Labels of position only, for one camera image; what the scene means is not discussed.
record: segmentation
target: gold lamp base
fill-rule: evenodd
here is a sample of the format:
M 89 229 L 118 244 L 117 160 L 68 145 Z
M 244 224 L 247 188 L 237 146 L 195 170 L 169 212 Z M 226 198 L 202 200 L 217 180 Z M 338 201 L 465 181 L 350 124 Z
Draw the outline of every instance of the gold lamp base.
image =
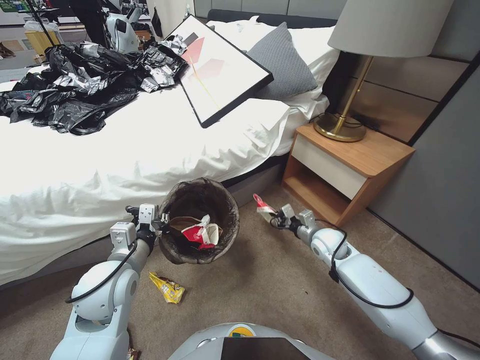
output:
M 327 138 L 346 143 L 353 143 L 364 138 L 367 132 L 365 126 L 349 116 L 345 117 L 343 124 L 335 132 L 339 118 L 340 115 L 338 114 L 323 113 L 315 119 L 313 127 L 318 133 Z

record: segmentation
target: gray pillow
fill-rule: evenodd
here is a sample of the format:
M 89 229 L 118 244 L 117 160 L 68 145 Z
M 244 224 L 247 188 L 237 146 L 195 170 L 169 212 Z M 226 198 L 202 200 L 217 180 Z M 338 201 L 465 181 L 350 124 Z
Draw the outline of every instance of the gray pillow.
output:
M 247 54 L 273 74 L 273 81 L 256 94 L 257 98 L 282 100 L 318 86 L 295 50 L 286 22 L 257 42 Z

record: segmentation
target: green sign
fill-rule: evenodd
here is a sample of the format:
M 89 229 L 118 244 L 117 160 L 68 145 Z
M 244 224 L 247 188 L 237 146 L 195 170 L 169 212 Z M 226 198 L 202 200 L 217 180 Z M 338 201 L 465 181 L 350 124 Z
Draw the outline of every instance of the green sign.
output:
M 0 0 L 0 8 L 4 13 L 16 13 L 18 11 L 11 0 Z

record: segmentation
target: table lamp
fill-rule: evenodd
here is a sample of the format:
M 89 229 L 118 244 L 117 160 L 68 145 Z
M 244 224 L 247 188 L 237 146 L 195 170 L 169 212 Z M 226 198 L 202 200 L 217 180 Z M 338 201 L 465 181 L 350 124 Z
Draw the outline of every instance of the table lamp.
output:
M 437 41 L 453 0 L 348 0 L 328 45 L 344 52 L 367 55 L 365 65 L 341 114 L 321 114 L 313 123 L 327 138 L 355 142 L 365 127 L 347 116 L 374 56 L 427 56 Z

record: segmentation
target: bed frame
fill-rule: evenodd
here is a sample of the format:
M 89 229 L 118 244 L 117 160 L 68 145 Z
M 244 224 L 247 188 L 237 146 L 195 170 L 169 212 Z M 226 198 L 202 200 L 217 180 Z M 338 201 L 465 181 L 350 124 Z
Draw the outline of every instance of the bed frame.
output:
M 231 11 L 212 9 L 208 13 L 207 20 L 232 22 L 237 20 L 248 20 L 252 16 L 259 15 L 258 21 L 271 26 L 278 26 L 283 22 L 287 23 L 290 29 L 300 28 L 326 28 L 337 23 L 337 20 L 278 15 L 278 14 L 259 14 L 255 12 Z M 351 53 L 341 52 L 338 61 L 333 67 L 330 75 L 323 84 L 322 93 L 328 97 L 330 105 L 328 112 L 335 112 L 342 95 L 348 85 L 350 74 L 354 73 L 355 67 L 358 65 L 359 56 Z M 253 193 L 261 193 L 271 183 L 281 178 L 287 164 L 288 154 L 282 156 L 272 156 L 257 168 L 234 178 L 223 181 L 223 185 L 232 193 L 236 199 L 238 206 L 245 205 L 252 200 Z M 58 259 L 52 261 L 37 273 L 11 281 L 0 286 L 0 290 L 11 286 L 24 283 L 35 278 L 56 273 L 58 271 L 75 268 L 78 266 L 93 264 L 105 261 L 112 250 L 110 236 L 105 236 L 94 240 L 91 243 L 65 254 Z

